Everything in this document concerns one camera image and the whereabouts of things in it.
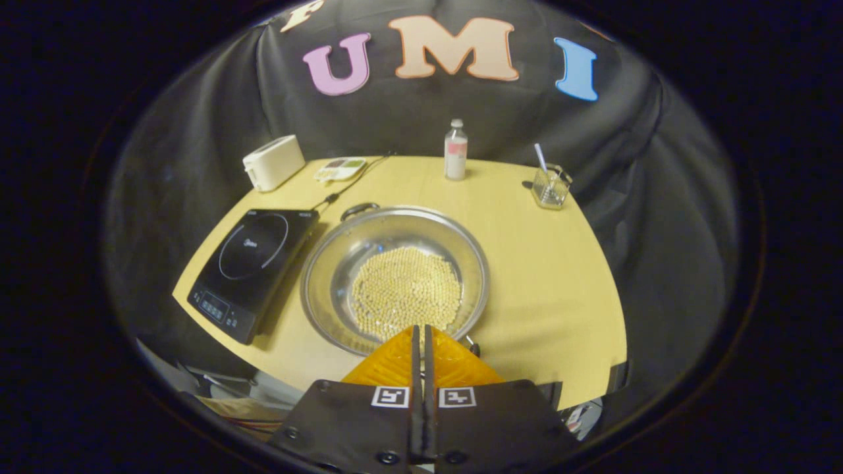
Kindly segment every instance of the stainless steel bowl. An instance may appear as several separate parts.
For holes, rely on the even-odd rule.
[[[430,209],[379,208],[371,202],[348,209],[341,220],[316,244],[302,276],[304,314],[322,337],[360,355],[370,354],[381,344],[354,323],[352,284],[369,257],[407,246],[451,263],[462,286],[462,299],[446,332],[454,339],[468,333],[489,294],[486,256],[468,230]]]

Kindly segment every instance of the cable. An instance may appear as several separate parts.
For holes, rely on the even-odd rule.
[[[372,171],[372,169],[374,169],[376,164],[383,162],[385,159],[389,158],[390,156],[392,156],[394,154],[395,154],[395,152],[393,152],[393,151],[387,152],[387,154],[385,154],[384,156],[374,160],[372,163],[369,163],[366,166],[366,168],[363,169],[363,171],[360,173],[360,175],[358,175],[357,178],[354,179],[354,181],[349,183],[348,186],[340,189],[337,192],[333,192],[333,193],[329,194],[328,196],[325,197],[325,199],[323,199],[318,204],[316,204],[315,206],[310,208],[310,210],[315,211],[317,207],[319,207],[319,206],[321,206],[322,204],[325,204],[325,203],[327,203],[328,206],[330,206],[332,203],[334,203],[337,199],[340,198],[340,196],[342,195],[343,192],[348,191],[348,188],[356,185],[357,182],[360,181],[365,175],[368,175],[369,172]]]

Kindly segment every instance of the paint palette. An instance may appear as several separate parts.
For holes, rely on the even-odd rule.
[[[340,158],[330,161],[319,171],[316,171],[314,179],[319,181],[342,181],[354,176],[363,166],[366,165],[364,158]]]

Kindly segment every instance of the black cloth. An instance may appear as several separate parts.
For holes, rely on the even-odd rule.
[[[387,23],[417,14],[433,16],[452,35],[474,17],[511,23],[520,78],[474,78],[465,71],[471,55],[453,76],[428,56],[437,67],[431,77],[396,77],[401,39]],[[737,192],[728,157],[667,79],[624,46],[539,3],[332,1],[281,33],[288,17],[248,28],[187,68],[126,143],[106,208],[105,257],[118,310],[153,350],[236,365],[170,294],[208,232],[251,188],[246,154],[295,134],[307,160],[388,150],[438,156],[458,117],[470,159],[536,166],[539,142],[573,176],[572,194],[625,312],[629,407],[699,354],[737,271]],[[338,43],[362,32],[372,35],[368,82],[352,94],[320,93],[302,56],[331,46],[330,67],[343,78],[350,61]],[[596,101],[555,88],[566,73],[557,36],[597,55]]]

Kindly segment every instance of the peach letter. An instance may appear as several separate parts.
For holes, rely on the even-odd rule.
[[[316,48],[302,57],[310,67],[310,77],[314,80],[314,85],[319,92],[327,95],[350,94],[368,81],[366,41],[371,38],[369,33],[361,33],[340,41],[340,46],[348,50],[348,56],[352,61],[352,73],[344,79],[335,78],[330,73],[330,64],[328,64],[330,46]]]
[[[290,19],[287,21],[287,24],[281,28],[281,32],[291,30],[293,26],[297,24],[302,24],[310,18],[310,14],[315,12],[316,10],[322,8],[322,3],[325,3],[325,0],[316,0],[315,2],[308,3],[306,5],[302,5],[299,8],[293,10],[290,13]]]
[[[474,62],[468,72],[476,78],[514,81],[518,71],[509,57],[509,32],[513,26],[499,19],[474,18],[458,35],[452,36],[438,21],[429,16],[394,19],[389,27],[401,33],[404,64],[395,69],[399,78],[426,78],[436,68],[425,61],[428,50],[448,72],[456,74],[474,51]]]

